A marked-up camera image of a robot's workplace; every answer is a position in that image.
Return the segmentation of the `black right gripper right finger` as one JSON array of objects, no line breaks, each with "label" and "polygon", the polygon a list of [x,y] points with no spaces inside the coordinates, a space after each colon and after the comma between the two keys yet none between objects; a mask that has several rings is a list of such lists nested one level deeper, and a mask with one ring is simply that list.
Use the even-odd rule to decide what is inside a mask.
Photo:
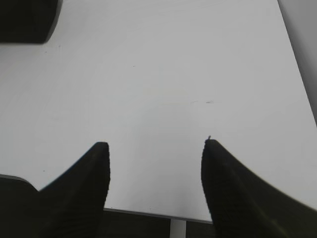
[{"label": "black right gripper right finger", "polygon": [[218,238],[315,238],[317,212],[257,176],[217,140],[205,141],[201,181]]}]

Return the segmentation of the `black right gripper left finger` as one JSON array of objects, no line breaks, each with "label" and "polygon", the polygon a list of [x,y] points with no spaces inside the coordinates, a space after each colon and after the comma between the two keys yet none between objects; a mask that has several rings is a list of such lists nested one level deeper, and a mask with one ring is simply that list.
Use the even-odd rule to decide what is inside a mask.
[{"label": "black right gripper left finger", "polygon": [[41,238],[94,238],[110,183],[106,142],[95,143],[74,165],[40,191]]}]

